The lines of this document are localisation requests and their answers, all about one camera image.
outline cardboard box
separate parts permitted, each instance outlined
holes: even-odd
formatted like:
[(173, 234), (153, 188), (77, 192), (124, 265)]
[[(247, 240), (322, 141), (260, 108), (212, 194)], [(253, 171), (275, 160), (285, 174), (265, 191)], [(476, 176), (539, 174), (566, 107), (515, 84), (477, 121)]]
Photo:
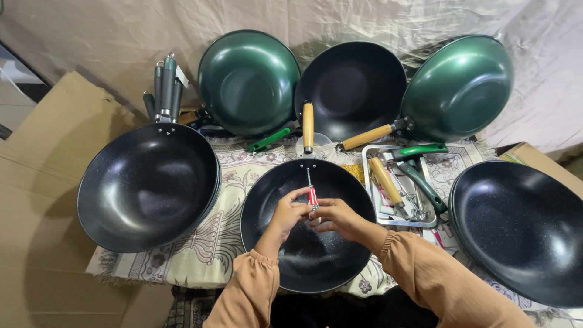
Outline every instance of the cardboard box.
[[(89, 162), (141, 124), (109, 93), (71, 72), (0, 145), (0, 327), (117, 328), (128, 303), (149, 294), (85, 273), (96, 245), (76, 217)], [(167, 315), (165, 287), (160, 298), (166, 297)]]
[(500, 156), (502, 160), (521, 163), (555, 178), (583, 198), (583, 181), (527, 142), (520, 142)]

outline wok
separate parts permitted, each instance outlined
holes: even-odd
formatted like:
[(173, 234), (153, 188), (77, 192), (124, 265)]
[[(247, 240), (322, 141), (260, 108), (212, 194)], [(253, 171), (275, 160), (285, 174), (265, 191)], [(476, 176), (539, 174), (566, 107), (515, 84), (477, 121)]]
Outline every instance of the wok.
[(79, 222), (105, 249), (137, 253), (172, 242), (195, 229), (217, 199), (219, 162), (200, 133), (172, 123), (180, 104), (171, 101), (175, 72), (167, 69), (157, 113), (161, 123), (111, 141), (81, 180)]
[(455, 180), (450, 220), (465, 252), (535, 302), (583, 306), (583, 200), (536, 169), (478, 163)]
[[(341, 198), (366, 220), (376, 222), (373, 204), (360, 182), (347, 170), (320, 159), (296, 159), (265, 173), (245, 198), (241, 238), (249, 252), (257, 243), (278, 201), (308, 185), (306, 168), (318, 198)], [(306, 195), (296, 201), (307, 203)], [(291, 230), (279, 252), (280, 286), (302, 293), (324, 292), (342, 286), (364, 269), (370, 251), (337, 232), (314, 232), (306, 222)]]
[(215, 122), (244, 138), (273, 136), (255, 148), (292, 131), (293, 89), (299, 79), (300, 67), (292, 51), (255, 30), (219, 37), (198, 67), (202, 100)]
[(403, 66), (386, 48), (366, 41), (340, 43), (305, 69), (294, 108), (301, 118), (304, 102), (310, 101), (314, 131), (338, 142), (393, 123), (406, 85)]
[(514, 83), (504, 46), (490, 36), (457, 39), (433, 54), (405, 90), (401, 118), (342, 142), (352, 149), (396, 130), (425, 142), (463, 140), (502, 111)]

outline green wok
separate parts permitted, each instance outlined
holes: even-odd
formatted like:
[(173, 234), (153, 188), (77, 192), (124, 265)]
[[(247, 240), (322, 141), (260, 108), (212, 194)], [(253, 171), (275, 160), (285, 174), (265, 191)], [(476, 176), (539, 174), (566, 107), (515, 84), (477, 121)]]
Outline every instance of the green wok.
[(262, 139), (261, 150), (293, 130), (293, 89), (300, 66), (275, 37), (238, 30), (215, 40), (203, 54), (198, 82), (206, 111), (235, 135)]
[(476, 134), (502, 111), (514, 84), (504, 46), (490, 36), (457, 39), (433, 54), (405, 90), (400, 119), (350, 139), (352, 149), (396, 130), (425, 142), (454, 142)]

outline stainless steel tray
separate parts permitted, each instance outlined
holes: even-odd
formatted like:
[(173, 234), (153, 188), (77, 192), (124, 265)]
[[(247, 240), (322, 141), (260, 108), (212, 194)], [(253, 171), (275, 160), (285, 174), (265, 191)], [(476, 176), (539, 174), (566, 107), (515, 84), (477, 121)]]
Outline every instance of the stainless steel tray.
[[(401, 221), (392, 219), (392, 215), (379, 212), (377, 208), (377, 200), (374, 199), (373, 190), (375, 188), (374, 183), (371, 181), (370, 168), (368, 167), (367, 155), (377, 156), (378, 153), (388, 152), (392, 149), (399, 149), (402, 147), (392, 146), (392, 145), (368, 145), (363, 148), (363, 169), (364, 169), (364, 188), (366, 192), (373, 200), (375, 204), (375, 210), (377, 212), (377, 221), (380, 225), (404, 225), (404, 226), (419, 226), (421, 228), (433, 228), (437, 225), (436, 212), (433, 209), (433, 205), (429, 202), (427, 197), (415, 186), (415, 192), (417, 194), (417, 199), (419, 200), (420, 208), (427, 212), (427, 216), (422, 221)], [(429, 171), (427, 170), (427, 162), (424, 157), (415, 160), (417, 164), (417, 169), (421, 171), (421, 174), (425, 178), (425, 181), (431, 185), (431, 178), (429, 176)]]

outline orange sleeve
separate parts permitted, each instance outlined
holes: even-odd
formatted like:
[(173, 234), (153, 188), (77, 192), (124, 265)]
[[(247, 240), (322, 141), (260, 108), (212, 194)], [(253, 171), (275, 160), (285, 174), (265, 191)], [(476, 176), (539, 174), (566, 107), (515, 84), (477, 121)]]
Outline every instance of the orange sleeve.
[(414, 233), (389, 231), (379, 261), (415, 303), (436, 314), (438, 328), (535, 327), (511, 300)]
[(278, 261), (251, 250), (237, 256), (233, 270), (203, 327), (268, 327), (279, 288)]

